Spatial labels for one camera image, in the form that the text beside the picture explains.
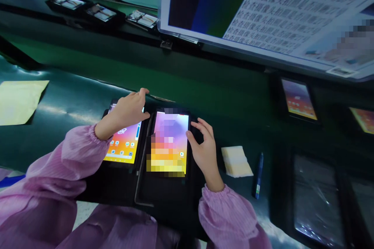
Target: monitor screen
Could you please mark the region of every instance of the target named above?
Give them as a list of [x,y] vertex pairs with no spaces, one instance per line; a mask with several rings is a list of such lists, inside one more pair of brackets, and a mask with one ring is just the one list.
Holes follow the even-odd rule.
[[374,0],[161,0],[159,29],[278,63],[374,74]]

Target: phone screen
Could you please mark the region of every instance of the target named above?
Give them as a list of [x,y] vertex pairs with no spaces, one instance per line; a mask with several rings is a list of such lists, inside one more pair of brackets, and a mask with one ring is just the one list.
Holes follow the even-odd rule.
[[188,115],[157,112],[147,171],[186,175],[188,122]]
[[349,108],[356,121],[365,133],[374,134],[374,112],[357,108]]
[[282,79],[286,102],[290,113],[317,120],[308,88],[304,84]]
[[[108,114],[110,114],[115,106],[116,104],[110,106]],[[133,164],[135,162],[136,149],[138,147],[140,127],[141,122],[115,133],[104,160]]]

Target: blue pen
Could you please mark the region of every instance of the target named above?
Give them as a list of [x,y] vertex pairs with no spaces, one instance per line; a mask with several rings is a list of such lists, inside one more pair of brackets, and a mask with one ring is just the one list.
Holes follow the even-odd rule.
[[261,175],[262,175],[262,167],[264,165],[264,153],[261,153],[260,162],[258,163],[258,173],[257,173],[257,182],[256,182],[256,193],[255,199],[260,197],[260,185],[261,185]]

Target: sticky note pad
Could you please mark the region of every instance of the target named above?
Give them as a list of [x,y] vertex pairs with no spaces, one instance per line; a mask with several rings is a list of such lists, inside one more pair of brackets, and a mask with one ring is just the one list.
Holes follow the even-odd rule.
[[21,125],[30,119],[49,81],[5,81],[0,85],[0,125]]
[[221,148],[226,174],[231,177],[253,176],[242,146]]

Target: paper sheet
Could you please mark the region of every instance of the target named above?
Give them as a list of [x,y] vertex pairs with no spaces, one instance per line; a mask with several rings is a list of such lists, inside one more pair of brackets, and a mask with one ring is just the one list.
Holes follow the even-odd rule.
[[49,81],[5,81],[0,85],[0,125],[25,124]]

